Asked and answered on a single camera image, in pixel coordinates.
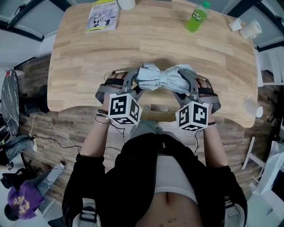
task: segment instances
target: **green plastic bottle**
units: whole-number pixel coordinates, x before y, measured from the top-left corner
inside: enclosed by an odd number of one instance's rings
[[[198,5],[189,22],[186,23],[185,27],[190,32],[195,32],[199,29],[200,25],[204,22],[206,17],[208,16],[210,8],[209,2],[203,2],[202,5]]]

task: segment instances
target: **hand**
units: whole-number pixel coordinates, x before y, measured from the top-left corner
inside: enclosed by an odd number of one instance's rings
[[[202,80],[202,79],[197,79],[197,86],[203,87],[203,88],[206,88],[206,87],[211,88],[211,86],[205,80]],[[208,114],[209,114],[208,115],[208,123],[215,121],[213,116],[212,116],[212,104],[209,105]]]
[[[109,74],[107,78],[124,79],[126,75],[127,75],[127,72],[125,72],[125,73],[115,73],[113,75]],[[115,84],[108,84],[107,86],[115,87],[115,88],[119,88],[119,89],[122,88],[122,86],[115,85]],[[110,93],[105,93],[102,109],[108,111],[109,105],[110,105]]]

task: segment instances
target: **crumpled cloth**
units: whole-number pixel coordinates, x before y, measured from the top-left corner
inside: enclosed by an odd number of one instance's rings
[[[152,63],[145,63],[139,70],[136,77],[136,83],[140,88],[155,90],[159,87],[178,92],[188,93],[188,82],[178,73],[180,69],[193,71],[190,65],[176,65],[168,68],[166,71],[160,71],[157,66]]]

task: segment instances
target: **purple clothing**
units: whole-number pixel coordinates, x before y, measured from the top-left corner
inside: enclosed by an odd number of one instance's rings
[[[24,220],[34,218],[36,216],[34,211],[42,202],[41,194],[27,181],[23,182],[18,191],[12,187],[8,194],[8,204],[10,207],[17,204],[18,217]]]

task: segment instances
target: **belly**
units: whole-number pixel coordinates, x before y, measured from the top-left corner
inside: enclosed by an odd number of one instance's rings
[[[202,227],[198,205],[171,192],[155,193],[146,214],[135,227]]]

